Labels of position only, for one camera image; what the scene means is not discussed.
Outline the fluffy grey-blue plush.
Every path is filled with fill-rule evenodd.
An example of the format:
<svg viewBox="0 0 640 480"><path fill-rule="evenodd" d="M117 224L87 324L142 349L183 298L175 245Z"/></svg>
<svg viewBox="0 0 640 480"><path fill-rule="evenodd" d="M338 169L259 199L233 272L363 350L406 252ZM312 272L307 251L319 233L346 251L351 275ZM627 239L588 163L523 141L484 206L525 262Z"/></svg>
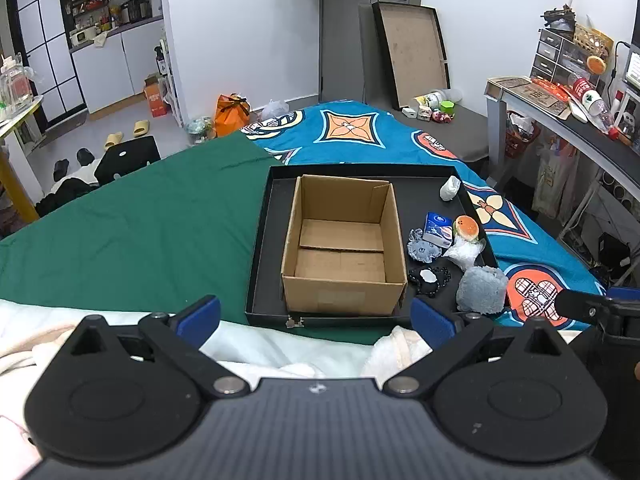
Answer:
<svg viewBox="0 0 640 480"><path fill-rule="evenodd" d="M472 266L460 280L456 301L459 311L497 315L504 309L508 279L498 268Z"/></svg>

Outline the clear bag of white stuffing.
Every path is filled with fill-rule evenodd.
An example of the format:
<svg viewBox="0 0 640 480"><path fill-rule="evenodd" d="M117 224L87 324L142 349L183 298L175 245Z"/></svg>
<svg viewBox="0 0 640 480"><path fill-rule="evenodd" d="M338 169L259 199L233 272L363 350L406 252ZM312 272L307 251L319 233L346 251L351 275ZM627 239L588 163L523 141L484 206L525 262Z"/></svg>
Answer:
<svg viewBox="0 0 640 480"><path fill-rule="evenodd" d="M486 242L480 238L466 240L458 236L442 256L465 272L475 266L475 260L483 252L485 246Z"/></svg>

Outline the burger plush toy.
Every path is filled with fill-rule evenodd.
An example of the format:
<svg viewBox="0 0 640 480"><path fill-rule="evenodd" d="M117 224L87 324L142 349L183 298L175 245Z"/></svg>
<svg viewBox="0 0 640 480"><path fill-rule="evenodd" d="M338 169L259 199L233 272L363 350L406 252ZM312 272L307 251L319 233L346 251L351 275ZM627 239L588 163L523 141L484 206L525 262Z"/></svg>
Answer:
<svg viewBox="0 0 640 480"><path fill-rule="evenodd" d="M480 237L480 227L477 222L466 214L457 217L452 226L456 237L460 237L462 240L474 243Z"/></svg>

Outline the black stitched felt pouch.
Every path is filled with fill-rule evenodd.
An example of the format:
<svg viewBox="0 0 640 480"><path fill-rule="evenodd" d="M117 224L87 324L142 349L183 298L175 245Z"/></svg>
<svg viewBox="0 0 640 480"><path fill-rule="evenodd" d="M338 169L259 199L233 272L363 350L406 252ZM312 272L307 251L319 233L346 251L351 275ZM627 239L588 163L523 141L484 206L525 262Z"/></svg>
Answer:
<svg viewBox="0 0 640 480"><path fill-rule="evenodd" d="M451 280L451 273L443 266L421 266L408 273L408 282L416 289L416 296L436 297Z"/></svg>

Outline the blue tissue pack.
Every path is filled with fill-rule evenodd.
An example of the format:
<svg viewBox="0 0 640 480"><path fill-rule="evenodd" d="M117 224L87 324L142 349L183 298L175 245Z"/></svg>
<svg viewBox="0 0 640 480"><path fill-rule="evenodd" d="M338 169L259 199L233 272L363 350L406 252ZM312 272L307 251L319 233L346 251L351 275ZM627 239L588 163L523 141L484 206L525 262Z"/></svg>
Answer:
<svg viewBox="0 0 640 480"><path fill-rule="evenodd" d="M422 238L439 248L448 249L454 241L452 220L430 211L426 214Z"/></svg>

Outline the grey lace fabric piece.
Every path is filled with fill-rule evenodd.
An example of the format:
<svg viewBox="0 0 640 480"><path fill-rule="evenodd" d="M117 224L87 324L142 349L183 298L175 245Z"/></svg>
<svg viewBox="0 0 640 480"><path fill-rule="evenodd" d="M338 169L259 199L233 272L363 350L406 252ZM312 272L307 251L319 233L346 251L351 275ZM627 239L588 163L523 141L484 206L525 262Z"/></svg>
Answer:
<svg viewBox="0 0 640 480"><path fill-rule="evenodd" d="M421 229L412 229L407 243L408 256L420 263L432 263L442 255L442 248L424 240Z"/></svg>

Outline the white soft bundle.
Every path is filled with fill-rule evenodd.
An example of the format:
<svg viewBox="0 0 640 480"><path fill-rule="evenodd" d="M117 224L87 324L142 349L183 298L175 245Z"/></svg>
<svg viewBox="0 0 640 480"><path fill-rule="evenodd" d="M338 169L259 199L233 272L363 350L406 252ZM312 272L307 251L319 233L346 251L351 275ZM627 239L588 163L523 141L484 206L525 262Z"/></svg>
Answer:
<svg viewBox="0 0 640 480"><path fill-rule="evenodd" d="M439 190L439 197L444 202L451 202L458 194L461 181L456 176L450 176Z"/></svg>

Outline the brown cardboard box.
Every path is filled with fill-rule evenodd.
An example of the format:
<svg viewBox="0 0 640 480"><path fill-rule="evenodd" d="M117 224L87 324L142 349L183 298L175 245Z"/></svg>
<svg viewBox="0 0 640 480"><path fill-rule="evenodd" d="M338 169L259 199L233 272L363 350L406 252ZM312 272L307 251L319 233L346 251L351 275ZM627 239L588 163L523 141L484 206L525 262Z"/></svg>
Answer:
<svg viewBox="0 0 640 480"><path fill-rule="evenodd" d="M384 180L298 177L281 278L293 312L392 314L408 283L394 186Z"/></svg>

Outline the black shallow tray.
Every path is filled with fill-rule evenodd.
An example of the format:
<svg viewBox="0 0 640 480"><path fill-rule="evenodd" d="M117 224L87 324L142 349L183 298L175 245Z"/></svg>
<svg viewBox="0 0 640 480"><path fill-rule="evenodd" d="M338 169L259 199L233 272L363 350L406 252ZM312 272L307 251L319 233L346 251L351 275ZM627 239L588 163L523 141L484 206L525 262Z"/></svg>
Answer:
<svg viewBox="0 0 640 480"><path fill-rule="evenodd" d="M439 190L453 166L274 166L268 172L245 307L277 328L409 323L412 230L431 212L454 220L475 210L465 190Z"/></svg>

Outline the green cloth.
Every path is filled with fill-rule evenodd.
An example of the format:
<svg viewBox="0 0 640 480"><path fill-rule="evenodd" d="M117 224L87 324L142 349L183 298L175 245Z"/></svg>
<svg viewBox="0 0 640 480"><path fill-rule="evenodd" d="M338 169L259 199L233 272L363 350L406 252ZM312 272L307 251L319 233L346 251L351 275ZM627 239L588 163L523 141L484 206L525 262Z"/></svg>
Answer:
<svg viewBox="0 0 640 480"><path fill-rule="evenodd" d="M19 304L176 312L206 295L225 320L286 322L280 278L252 263L270 148L237 132L72 200L5 238L1 296Z"/></svg>

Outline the red basket under desk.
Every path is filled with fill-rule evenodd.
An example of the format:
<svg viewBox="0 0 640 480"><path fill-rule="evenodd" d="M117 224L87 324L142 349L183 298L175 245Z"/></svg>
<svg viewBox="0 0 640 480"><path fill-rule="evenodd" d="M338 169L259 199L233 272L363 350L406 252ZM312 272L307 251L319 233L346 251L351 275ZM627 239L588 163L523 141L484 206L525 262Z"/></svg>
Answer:
<svg viewBox="0 0 640 480"><path fill-rule="evenodd" d="M540 135L540 128L535 122L531 134L521 134L515 126L506 128L506 156L512 159L519 158L529 145L532 145Z"/></svg>

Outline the orange bag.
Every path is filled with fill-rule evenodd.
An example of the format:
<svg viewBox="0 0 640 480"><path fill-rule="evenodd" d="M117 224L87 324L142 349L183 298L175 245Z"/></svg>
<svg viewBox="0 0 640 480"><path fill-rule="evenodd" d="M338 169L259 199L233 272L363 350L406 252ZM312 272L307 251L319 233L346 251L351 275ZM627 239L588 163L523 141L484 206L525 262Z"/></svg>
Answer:
<svg viewBox="0 0 640 480"><path fill-rule="evenodd" d="M247 126L249 122L250 103L244 96L236 93L218 96L214 115L214 131L217 138L228 136Z"/></svg>

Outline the leaning black tray lid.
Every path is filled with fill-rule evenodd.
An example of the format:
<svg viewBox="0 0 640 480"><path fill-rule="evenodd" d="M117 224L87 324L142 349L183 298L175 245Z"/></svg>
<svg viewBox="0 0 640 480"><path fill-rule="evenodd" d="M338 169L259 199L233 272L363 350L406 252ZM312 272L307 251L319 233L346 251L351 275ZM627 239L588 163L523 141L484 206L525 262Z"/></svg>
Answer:
<svg viewBox="0 0 640 480"><path fill-rule="evenodd" d="M397 2L372 4L383 59L383 73L395 110L416 96L449 89L447 55L437 11Z"/></svg>

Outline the orange cardboard box on floor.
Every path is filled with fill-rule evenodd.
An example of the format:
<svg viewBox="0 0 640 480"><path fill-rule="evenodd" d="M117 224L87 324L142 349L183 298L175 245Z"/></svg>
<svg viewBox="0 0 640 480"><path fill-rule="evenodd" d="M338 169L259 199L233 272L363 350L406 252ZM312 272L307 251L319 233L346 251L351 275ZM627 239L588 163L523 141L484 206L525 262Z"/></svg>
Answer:
<svg viewBox="0 0 640 480"><path fill-rule="evenodd" d="M169 106L163 99L162 78L157 74L147 76L144 81L143 92L148 102L150 113L154 118L167 115Z"/></svg>

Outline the white kitchen cabinet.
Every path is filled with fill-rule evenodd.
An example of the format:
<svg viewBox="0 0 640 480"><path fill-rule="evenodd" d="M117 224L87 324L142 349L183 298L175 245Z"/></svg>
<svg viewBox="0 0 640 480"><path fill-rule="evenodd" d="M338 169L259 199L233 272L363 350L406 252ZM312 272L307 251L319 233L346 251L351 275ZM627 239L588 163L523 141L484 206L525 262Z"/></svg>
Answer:
<svg viewBox="0 0 640 480"><path fill-rule="evenodd" d="M156 73L155 48L164 34L159 16L107 33L102 47L73 48L72 60L90 114L141 94Z"/></svg>

